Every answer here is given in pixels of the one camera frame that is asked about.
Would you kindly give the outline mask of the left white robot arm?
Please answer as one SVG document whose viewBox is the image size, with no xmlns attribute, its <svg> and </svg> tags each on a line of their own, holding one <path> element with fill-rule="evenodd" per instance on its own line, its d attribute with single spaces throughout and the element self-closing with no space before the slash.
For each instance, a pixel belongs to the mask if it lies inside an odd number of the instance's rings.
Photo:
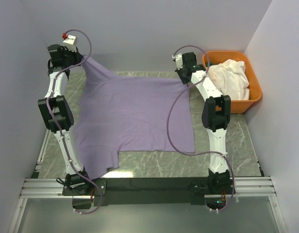
<svg viewBox="0 0 299 233">
<path fill-rule="evenodd" d="M 71 128 L 74 117 L 64 96 L 70 77 L 70 68 L 78 66 L 83 56 L 78 49 L 69 50 L 66 46 L 53 44 L 48 46 L 49 89 L 44 98 L 38 100 L 38 107 L 46 128 L 51 131 L 57 142 L 65 162 L 65 179 L 56 181 L 63 185 L 64 195 L 88 195 L 91 190 L 90 181 L 86 180 L 86 170 L 76 158 Z"/>
</svg>

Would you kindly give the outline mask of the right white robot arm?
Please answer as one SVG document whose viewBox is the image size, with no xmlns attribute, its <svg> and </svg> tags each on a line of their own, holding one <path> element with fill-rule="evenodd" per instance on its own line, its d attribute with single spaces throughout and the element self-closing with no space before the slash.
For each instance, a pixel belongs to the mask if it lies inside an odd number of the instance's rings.
<svg viewBox="0 0 299 233">
<path fill-rule="evenodd" d="M 226 134 L 230 122 L 231 99 L 223 95 L 210 80 L 208 68 L 199 65 L 193 52 L 173 55 L 176 73 L 181 81 L 192 83 L 203 97 L 205 104 L 202 124 L 210 143 L 210 165 L 207 189 L 213 194 L 222 194 L 231 185 L 230 169 L 226 161 Z"/>
</svg>

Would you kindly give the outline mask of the purple t shirt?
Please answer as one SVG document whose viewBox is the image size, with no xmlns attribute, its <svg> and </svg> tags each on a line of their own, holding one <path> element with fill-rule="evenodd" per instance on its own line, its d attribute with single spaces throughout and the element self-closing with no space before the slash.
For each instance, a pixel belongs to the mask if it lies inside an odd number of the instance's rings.
<svg viewBox="0 0 299 233">
<path fill-rule="evenodd" d="M 118 76 L 88 57 L 74 127 L 77 155 L 92 179 L 119 167 L 121 151 L 194 152 L 189 94 L 176 78 Z"/>
</svg>

